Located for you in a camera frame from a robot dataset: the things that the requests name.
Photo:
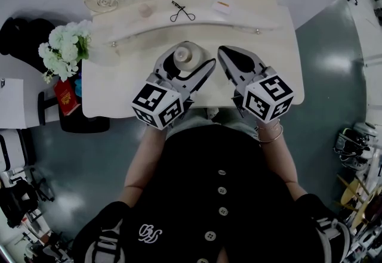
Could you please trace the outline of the person's left forearm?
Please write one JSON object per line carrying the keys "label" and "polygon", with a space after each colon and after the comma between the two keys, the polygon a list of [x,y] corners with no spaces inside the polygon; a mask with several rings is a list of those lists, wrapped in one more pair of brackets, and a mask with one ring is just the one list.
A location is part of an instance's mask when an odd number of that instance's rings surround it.
{"label": "person's left forearm", "polygon": [[139,200],[149,181],[152,179],[161,158],[167,138],[167,129],[158,130],[148,126],[143,134],[138,150],[131,162],[124,189],[119,201],[132,208]]}

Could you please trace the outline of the gold wrist bangles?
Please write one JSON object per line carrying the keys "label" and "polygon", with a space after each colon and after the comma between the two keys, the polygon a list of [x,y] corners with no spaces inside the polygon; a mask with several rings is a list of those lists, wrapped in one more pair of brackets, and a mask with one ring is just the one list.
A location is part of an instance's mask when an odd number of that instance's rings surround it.
{"label": "gold wrist bangles", "polygon": [[280,119],[272,120],[269,123],[257,122],[258,139],[263,144],[272,143],[280,138],[284,133]]}

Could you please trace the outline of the white flower bouquet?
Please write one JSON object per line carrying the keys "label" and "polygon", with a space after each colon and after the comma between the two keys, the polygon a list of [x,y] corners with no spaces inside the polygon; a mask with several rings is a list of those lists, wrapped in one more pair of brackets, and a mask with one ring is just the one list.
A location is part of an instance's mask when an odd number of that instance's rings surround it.
{"label": "white flower bouquet", "polygon": [[79,71],[79,63],[89,57],[92,22],[82,20],[55,27],[49,34],[48,42],[41,43],[38,54],[47,69],[42,77],[50,83],[58,76],[66,81]]}

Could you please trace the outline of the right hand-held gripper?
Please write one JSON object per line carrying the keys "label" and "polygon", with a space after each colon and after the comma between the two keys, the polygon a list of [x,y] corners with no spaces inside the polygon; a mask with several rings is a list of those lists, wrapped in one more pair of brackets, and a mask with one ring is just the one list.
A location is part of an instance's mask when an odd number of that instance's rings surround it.
{"label": "right hand-held gripper", "polygon": [[236,87],[234,98],[240,110],[246,110],[263,123],[289,110],[294,91],[272,67],[265,68],[257,54],[222,45],[217,56],[227,78]]}

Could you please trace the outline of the black office chair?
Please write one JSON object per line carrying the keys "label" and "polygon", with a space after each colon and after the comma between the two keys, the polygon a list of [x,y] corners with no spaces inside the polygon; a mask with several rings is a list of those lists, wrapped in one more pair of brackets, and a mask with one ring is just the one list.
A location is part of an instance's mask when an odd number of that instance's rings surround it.
{"label": "black office chair", "polygon": [[[35,68],[41,73],[48,69],[38,54],[41,43],[48,41],[48,35],[54,25],[45,19],[38,18],[27,21],[22,18],[9,18],[0,28],[0,54],[10,55]],[[79,106],[71,114],[65,116],[58,108],[60,126],[63,131],[75,134],[95,134],[106,132],[110,128],[107,117],[88,118]]]}

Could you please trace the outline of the red book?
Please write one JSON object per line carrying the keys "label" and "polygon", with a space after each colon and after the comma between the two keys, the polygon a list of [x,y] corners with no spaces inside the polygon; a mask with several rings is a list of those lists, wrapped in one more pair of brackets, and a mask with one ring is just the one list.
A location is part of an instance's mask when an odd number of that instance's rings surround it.
{"label": "red book", "polygon": [[64,116],[71,115],[81,105],[68,79],[64,82],[59,80],[53,88]]}

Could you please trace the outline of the white dressing table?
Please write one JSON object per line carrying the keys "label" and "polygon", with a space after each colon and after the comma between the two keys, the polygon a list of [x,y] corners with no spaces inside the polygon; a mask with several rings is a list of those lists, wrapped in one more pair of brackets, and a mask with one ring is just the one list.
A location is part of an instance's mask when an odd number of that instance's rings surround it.
{"label": "white dressing table", "polygon": [[[180,13],[185,6],[196,16]],[[293,89],[293,104],[304,100],[295,27],[289,9],[276,0],[226,0],[230,15],[211,8],[214,0],[153,0],[132,4],[93,17],[92,54],[82,66],[82,108],[87,117],[134,116],[131,102],[152,72],[156,60],[183,41],[198,44],[216,57],[218,47],[235,46],[257,54]],[[153,9],[149,18],[139,15],[140,4]]]}

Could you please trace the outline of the person's grey jeans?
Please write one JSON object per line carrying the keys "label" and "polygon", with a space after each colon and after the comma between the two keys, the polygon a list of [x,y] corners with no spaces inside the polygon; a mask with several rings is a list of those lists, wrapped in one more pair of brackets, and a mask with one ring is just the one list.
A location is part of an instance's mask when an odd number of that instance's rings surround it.
{"label": "person's grey jeans", "polygon": [[237,109],[219,108],[219,113],[212,120],[207,118],[206,108],[192,108],[182,118],[177,118],[170,127],[167,137],[178,132],[202,126],[221,125],[227,128],[243,132],[258,140],[258,127],[254,117],[245,115],[242,117]]}

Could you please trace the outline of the person's black buttoned shirt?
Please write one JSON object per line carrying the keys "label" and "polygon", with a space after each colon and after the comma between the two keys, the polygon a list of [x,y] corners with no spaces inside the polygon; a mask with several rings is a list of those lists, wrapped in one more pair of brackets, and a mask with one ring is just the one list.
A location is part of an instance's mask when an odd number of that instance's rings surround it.
{"label": "person's black buttoned shirt", "polygon": [[108,204],[74,263],[342,263],[349,229],[313,194],[294,200],[260,143],[221,125],[165,141],[138,202]]}

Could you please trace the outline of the black eyelash curler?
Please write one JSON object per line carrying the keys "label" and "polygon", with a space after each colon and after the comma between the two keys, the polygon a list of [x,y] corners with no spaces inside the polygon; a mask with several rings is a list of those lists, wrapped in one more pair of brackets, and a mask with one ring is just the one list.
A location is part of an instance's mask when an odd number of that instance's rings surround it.
{"label": "black eyelash curler", "polygon": [[175,6],[178,9],[178,11],[175,14],[170,16],[171,22],[173,22],[173,23],[176,22],[180,13],[183,13],[190,21],[194,21],[196,19],[196,16],[194,14],[188,13],[185,10],[185,6],[182,6],[175,1],[171,1],[171,3],[173,4],[173,6]]}

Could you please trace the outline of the round wooden stool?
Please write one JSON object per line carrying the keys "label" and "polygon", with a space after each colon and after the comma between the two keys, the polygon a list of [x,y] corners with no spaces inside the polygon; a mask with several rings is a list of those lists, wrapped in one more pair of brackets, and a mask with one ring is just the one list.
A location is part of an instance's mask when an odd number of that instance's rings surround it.
{"label": "round wooden stool", "polygon": [[367,207],[372,200],[382,192],[382,184],[376,185],[372,191],[369,191],[366,184],[355,175],[352,182],[348,183],[342,176],[337,174],[337,178],[346,187],[340,201],[340,206],[349,208],[348,203],[352,198],[356,198],[362,206]]}

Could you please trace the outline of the white card box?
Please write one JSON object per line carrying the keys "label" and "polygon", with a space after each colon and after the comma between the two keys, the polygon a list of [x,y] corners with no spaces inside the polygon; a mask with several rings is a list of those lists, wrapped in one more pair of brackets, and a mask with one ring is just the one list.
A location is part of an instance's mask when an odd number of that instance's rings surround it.
{"label": "white card box", "polygon": [[232,4],[226,0],[214,0],[211,8],[219,13],[230,15]]}

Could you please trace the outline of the person's right forearm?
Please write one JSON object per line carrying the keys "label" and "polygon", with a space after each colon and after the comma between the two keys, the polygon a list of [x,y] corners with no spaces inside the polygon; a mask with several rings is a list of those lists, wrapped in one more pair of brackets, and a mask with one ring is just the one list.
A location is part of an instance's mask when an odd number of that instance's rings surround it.
{"label": "person's right forearm", "polygon": [[276,173],[286,184],[294,200],[307,192],[299,185],[294,160],[283,135],[272,143],[260,143],[264,158],[271,171]]}

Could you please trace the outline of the small pink jar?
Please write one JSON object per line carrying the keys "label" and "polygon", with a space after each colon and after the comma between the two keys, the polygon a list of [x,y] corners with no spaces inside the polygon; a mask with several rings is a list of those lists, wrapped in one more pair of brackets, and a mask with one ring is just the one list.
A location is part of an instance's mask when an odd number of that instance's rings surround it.
{"label": "small pink jar", "polygon": [[153,9],[148,4],[140,4],[138,12],[142,18],[149,18],[153,14]]}

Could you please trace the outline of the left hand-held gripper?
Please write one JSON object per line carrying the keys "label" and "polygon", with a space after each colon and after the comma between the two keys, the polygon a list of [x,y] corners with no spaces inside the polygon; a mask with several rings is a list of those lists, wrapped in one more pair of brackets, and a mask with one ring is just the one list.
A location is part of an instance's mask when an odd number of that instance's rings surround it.
{"label": "left hand-held gripper", "polygon": [[[156,61],[153,72],[131,102],[136,117],[159,130],[165,129],[193,104],[191,93],[198,91],[215,69],[216,59],[201,64],[187,76],[174,62],[178,46],[165,51]],[[164,78],[175,78],[174,86]]]}

